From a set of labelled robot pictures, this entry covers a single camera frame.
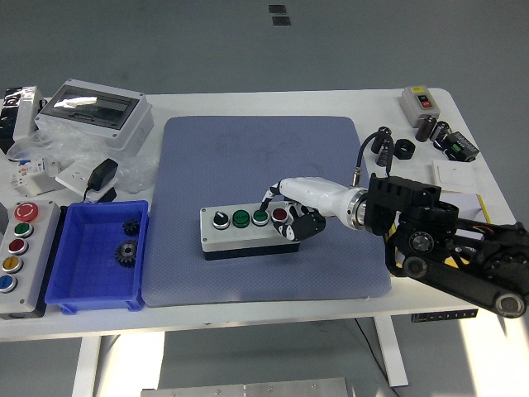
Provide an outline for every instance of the yellow button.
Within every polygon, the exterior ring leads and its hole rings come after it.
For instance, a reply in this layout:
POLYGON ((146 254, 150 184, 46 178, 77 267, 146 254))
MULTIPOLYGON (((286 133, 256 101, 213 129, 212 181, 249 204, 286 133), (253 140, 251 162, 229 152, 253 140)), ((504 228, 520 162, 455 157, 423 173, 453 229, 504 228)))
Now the yellow button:
POLYGON ((4 260, 2 268, 6 273, 16 273, 22 268, 23 262, 21 258, 16 256, 9 256, 4 260))

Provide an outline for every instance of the blue plastic bin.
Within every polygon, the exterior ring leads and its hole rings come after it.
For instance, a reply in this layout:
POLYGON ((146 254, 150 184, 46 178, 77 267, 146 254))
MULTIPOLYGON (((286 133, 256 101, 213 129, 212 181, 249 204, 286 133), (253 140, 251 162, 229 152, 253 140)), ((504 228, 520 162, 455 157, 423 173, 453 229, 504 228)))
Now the blue plastic bin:
POLYGON ((75 203, 66 213, 64 230, 50 283, 47 304, 57 304, 64 314, 78 310, 141 310, 141 268, 148 223, 148 203, 75 203), (129 237, 123 223, 135 219, 138 236, 129 237), (138 242, 136 264, 127 268, 116 257, 126 241, 138 242))

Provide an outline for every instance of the blue mat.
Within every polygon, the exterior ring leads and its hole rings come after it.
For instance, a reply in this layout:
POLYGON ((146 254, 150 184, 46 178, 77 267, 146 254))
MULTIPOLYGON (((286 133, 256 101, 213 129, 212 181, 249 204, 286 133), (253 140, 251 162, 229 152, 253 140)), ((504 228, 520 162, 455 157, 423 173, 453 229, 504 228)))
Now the blue mat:
MULTIPOLYGON (((347 186, 359 148, 346 117, 170 119, 145 244, 145 302, 159 307, 388 293, 382 237, 336 218, 296 253, 206 261, 200 245, 200 208, 258 203, 270 185, 291 177, 320 176, 347 186)), ((364 178, 367 184, 366 170, 364 178)))

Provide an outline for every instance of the black gear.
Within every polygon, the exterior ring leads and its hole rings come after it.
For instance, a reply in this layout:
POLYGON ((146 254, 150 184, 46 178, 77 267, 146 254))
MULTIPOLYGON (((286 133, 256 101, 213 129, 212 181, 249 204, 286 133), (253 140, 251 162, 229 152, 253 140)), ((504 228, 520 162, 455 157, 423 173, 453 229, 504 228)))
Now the black gear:
POLYGON ((140 224, 135 219, 129 219, 123 223, 123 231, 127 236, 137 236, 140 234, 140 224))
POLYGON ((134 267, 136 264, 136 252, 138 250, 138 243, 128 241, 122 243, 117 249, 114 256, 120 265, 125 267, 134 267))

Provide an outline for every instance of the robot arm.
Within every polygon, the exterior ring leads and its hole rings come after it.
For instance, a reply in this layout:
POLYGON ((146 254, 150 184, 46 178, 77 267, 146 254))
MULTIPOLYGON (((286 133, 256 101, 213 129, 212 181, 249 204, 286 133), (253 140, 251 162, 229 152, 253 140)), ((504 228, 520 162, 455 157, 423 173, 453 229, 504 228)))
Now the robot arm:
POLYGON ((439 200, 441 188, 396 176, 371 176, 369 189, 346 188, 322 178, 283 179, 270 187, 261 204, 275 195, 287 199, 290 222, 275 222, 290 240, 323 230, 336 216, 348 228, 385 238, 386 266, 506 318, 522 316, 529 300, 529 233, 521 223, 498 226, 459 219, 459 209, 439 200), (477 232, 473 239, 457 230, 477 232), (398 265, 396 251, 404 255, 398 265), (452 259, 455 266, 447 263, 452 259))

